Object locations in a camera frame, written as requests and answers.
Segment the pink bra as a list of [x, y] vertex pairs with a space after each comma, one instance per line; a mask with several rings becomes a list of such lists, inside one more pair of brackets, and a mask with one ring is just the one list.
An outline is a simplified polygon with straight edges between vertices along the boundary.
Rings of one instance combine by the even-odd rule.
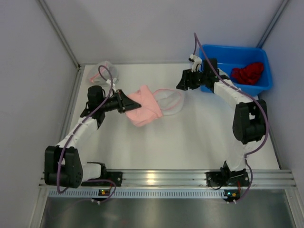
[[138, 91], [129, 94], [128, 98], [141, 105], [140, 108], [126, 112], [126, 116], [136, 127], [142, 127], [163, 117], [162, 111], [147, 85], [142, 85]]

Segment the pink-trimmed mesh laundry bag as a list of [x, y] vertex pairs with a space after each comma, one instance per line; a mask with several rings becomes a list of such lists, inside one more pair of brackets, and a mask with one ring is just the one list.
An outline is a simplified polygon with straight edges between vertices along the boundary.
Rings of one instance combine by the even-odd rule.
[[109, 61], [103, 61], [96, 64], [88, 73], [87, 79], [90, 83], [100, 86], [108, 85], [107, 81], [110, 82], [109, 72], [112, 74], [113, 83], [119, 81], [119, 74], [117, 68]]

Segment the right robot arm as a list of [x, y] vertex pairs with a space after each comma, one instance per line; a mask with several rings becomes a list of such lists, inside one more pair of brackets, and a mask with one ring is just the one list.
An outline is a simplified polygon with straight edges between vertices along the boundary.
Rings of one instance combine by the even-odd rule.
[[266, 142], [269, 132], [266, 103], [236, 87], [230, 77], [218, 68], [215, 58], [202, 60], [191, 54], [189, 60], [192, 67], [183, 70], [176, 88], [187, 91], [205, 86], [221, 97], [234, 111], [232, 132], [235, 137], [235, 147], [224, 161], [222, 170], [229, 176], [240, 174], [246, 168], [247, 156], [255, 153], [255, 150], [248, 147], [249, 143]]

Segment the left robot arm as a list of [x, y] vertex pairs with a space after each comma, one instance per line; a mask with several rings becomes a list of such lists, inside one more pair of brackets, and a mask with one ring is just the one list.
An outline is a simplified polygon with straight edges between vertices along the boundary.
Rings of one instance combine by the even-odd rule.
[[57, 145], [48, 146], [44, 154], [44, 181], [58, 188], [78, 188], [83, 182], [101, 180], [106, 167], [101, 162], [86, 161], [81, 147], [103, 123], [107, 112], [117, 110], [124, 114], [141, 105], [130, 99], [121, 89], [106, 95], [98, 85], [89, 87], [88, 101], [75, 127]]

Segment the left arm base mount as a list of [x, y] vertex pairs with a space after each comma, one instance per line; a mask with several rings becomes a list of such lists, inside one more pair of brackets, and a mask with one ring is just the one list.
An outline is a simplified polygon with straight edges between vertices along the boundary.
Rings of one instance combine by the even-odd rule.
[[81, 183], [81, 186], [84, 187], [100, 187], [100, 186], [113, 187], [114, 186], [111, 182], [107, 182], [103, 180], [112, 181], [117, 187], [121, 187], [123, 180], [123, 173], [121, 171], [107, 171], [102, 177], [87, 180]]

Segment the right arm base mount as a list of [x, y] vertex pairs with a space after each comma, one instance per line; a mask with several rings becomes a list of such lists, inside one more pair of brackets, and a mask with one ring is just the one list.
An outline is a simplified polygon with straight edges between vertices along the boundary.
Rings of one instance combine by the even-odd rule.
[[245, 169], [241, 171], [210, 171], [206, 173], [207, 186], [214, 190], [222, 187], [247, 187], [249, 176]]

